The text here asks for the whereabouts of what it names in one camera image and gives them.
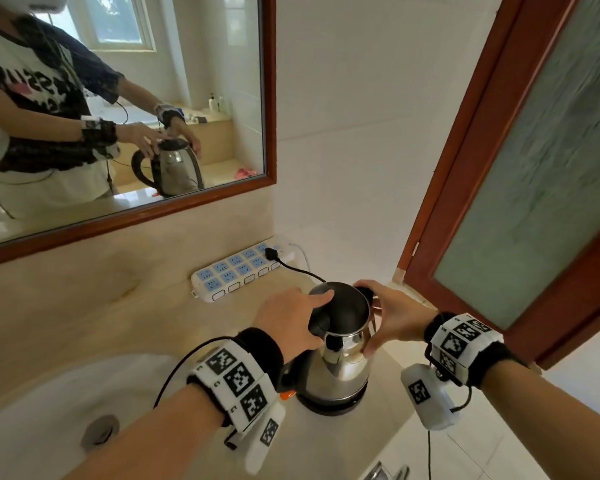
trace mirror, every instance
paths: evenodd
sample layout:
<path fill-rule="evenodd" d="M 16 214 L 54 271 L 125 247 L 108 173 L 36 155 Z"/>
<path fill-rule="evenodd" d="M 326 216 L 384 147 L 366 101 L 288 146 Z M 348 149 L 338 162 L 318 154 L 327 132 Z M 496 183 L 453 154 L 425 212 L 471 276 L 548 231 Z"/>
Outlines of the mirror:
<path fill-rule="evenodd" d="M 266 175 L 271 4 L 0 0 L 0 243 Z"/>

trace electric kettle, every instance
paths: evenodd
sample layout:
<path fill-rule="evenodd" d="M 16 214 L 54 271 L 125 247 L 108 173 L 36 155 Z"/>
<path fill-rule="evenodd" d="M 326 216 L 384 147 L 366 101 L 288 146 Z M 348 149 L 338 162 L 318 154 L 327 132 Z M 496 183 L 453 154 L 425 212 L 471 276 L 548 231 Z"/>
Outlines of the electric kettle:
<path fill-rule="evenodd" d="M 144 153 L 131 157 L 131 168 L 138 180 L 154 188 L 163 197 L 176 197 L 205 188 L 196 154 L 181 138 L 165 139 L 158 143 L 160 153 L 151 161 L 153 181 L 142 172 Z"/>
<path fill-rule="evenodd" d="M 367 389 L 371 363 L 362 350 L 376 332 L 376 321 L 371 308 L 373 291 L 329 282 L 309 294 L 328 290 L 335 291 L 333 299 L 314 309 L 309 320 L 309 331 L 324 338 L 324 345 L 286 364 L 276 390 L 295 390 L 309 410 L 337 416 L 352 411 Z"/>

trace person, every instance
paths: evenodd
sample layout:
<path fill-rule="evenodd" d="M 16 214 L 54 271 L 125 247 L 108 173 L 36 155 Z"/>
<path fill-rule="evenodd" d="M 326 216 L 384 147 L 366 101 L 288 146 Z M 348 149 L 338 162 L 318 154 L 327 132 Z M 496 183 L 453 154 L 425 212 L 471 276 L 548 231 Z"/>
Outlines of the person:
<path fill-rule="evenodd" d="M 367 357 L 389 340 L 422 341 L 438 314 L 378 282 L 355 285 L 373 290 L 374 312 L 382 320 L 364 350 Z M 322 340 L 308 331 L 309 318 L 332 298 L 333 291 L 312 296 L 284 291 L 263 304 L 253 327 L 275 341 L 287 363 L 320 347 Z M 600 480 L 599 414 L 513 360 L 488 369 L 480 388 L 549 478 Z M 184 387 L 90 454 L 66 480 L 180 478 L 223 421 L 202 387 Z"/>
<path fill-rule="evenodd" d="M 200 154 L 179 115 L 170 118 L 169 135 L 142 123 L 111 123 L 106 138 L 85 128 L 84 89 L 111 104 L 122 96 L 152 114 L 162 102 L 26 7 L 21 13 L 16 3 L 0 2 L 0 206 L 10 217 L 115 193 L 107 159 L 117 156 L 116 143 L 135 144 L 152 158 L 160 139 L 183 136 Z"/>

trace kettle base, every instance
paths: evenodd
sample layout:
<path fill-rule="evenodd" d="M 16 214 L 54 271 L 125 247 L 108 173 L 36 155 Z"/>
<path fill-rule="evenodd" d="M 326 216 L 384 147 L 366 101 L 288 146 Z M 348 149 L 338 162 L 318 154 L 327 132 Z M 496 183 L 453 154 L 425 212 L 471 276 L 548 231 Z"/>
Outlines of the kettle base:
<path fill-rule="evenodd" d="M 301 393 L 297 393 L 296 397 L 311 412 L 322 416 L 341 416 L 353 411 L 360 404 L 366 391 L 367 383 L 365 382 L 365 385 L 355 395 L 344 401 L 320 401 Z"/>

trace sink drain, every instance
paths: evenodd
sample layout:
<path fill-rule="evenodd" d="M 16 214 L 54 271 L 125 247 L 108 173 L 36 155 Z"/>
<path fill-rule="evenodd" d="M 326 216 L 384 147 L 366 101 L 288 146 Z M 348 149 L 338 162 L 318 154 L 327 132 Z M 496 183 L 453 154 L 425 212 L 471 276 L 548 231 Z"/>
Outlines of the sink drain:
<path fill-rule="evenodd" d="M 87 453 L 107 443 L 120 431 L 120 421 L 112 414 L 102 416 L 87 426 L 80 446 Z"/>

